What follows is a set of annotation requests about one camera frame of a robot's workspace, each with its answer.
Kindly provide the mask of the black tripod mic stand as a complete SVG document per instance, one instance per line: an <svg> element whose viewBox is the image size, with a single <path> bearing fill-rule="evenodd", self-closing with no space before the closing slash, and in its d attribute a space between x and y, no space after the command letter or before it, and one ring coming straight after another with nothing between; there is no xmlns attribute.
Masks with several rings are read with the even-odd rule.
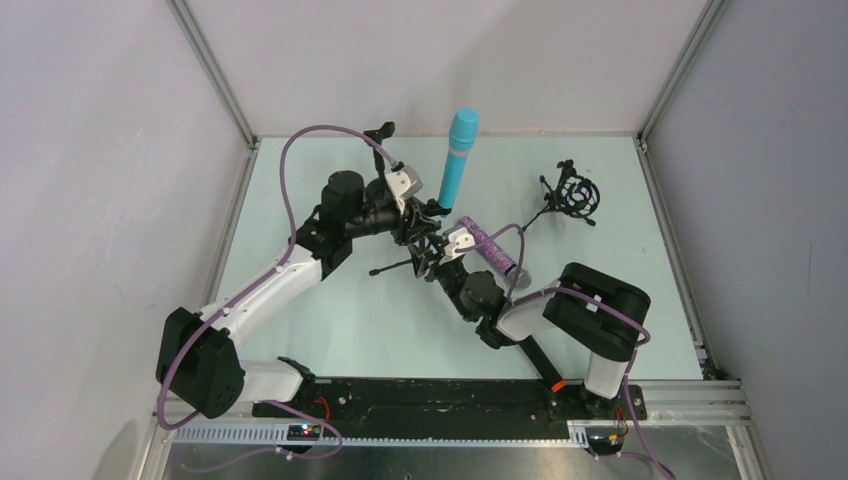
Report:
<svg viewBox="0 0 848 480"><path fill-rule="evenodd" d="M448 240L442 231L439 217L450 212L450 209L440 206L435 199L422 202L413 197L408 200L405 211L398 214L397 226L390 233L398 246L408 250L410 259L372 269L368 274L377 276L404 265L411 265L416 278L426 277L446 254Z"/></svg>

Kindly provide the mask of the blue toy microphone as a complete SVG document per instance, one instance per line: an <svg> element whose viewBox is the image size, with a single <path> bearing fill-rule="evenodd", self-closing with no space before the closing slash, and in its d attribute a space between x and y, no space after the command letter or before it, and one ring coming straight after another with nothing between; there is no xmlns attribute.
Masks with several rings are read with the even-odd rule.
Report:
<svg viewBox="0 0 848 480"><path fill-rule="evenodd" d="M448 153L437 198L443 209L452 210L461 186L469 153L479 132L479 114L472 108L458 110L448 132Z"/></svg>

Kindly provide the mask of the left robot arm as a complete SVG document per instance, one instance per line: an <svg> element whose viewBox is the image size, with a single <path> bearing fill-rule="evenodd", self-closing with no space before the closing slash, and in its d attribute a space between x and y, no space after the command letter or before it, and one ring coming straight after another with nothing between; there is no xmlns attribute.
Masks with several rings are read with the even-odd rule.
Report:
<svg viewBox="0 0 848 480"><path fill-rule="evenodd" d="M370 184L353 171L333 173L281 257L225 300L198 312L179 307L167 317L156 368L163 392L209 419L238 402L292 400L308 369L286 358L242 360L240 348L284 305L338 268L351 255L353 239L401 235L415 217L412 198L421 188L409 166Z"/></svg>

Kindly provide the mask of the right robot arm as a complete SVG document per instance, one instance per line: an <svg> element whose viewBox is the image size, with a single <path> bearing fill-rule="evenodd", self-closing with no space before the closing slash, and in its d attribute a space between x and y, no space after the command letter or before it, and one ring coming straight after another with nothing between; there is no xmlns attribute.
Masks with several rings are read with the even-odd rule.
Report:
<svg viewBox="0 0 848 480"><path fill-rule="evenodd" d="M582 386L587 401L616 400L637 348L650 340L644 327L649 295L577 262L567 264L552 284L515 300L491 272L470 273L461 260L431 267L424 278L440 285L486 345L520 346L544 377L554 374L536 334L559 330L588 349Z"/></svg>

